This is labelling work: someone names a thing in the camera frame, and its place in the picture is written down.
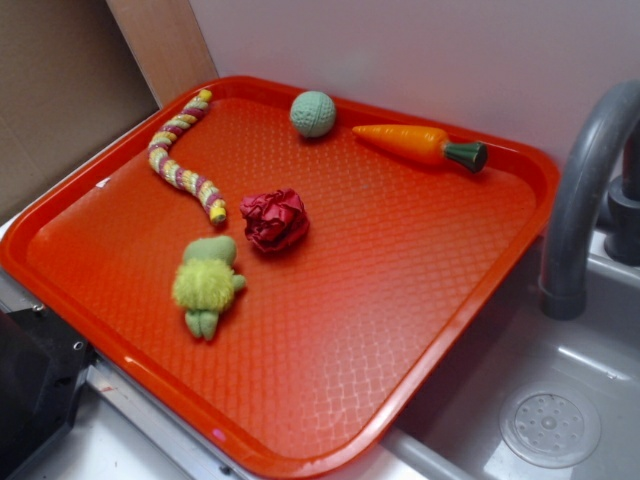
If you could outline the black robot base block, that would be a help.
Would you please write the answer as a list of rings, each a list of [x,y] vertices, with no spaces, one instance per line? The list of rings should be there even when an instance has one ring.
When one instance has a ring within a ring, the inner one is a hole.
[[[1,477],[15,479],[75,423],[94,351],[54,311],[1,314]]]

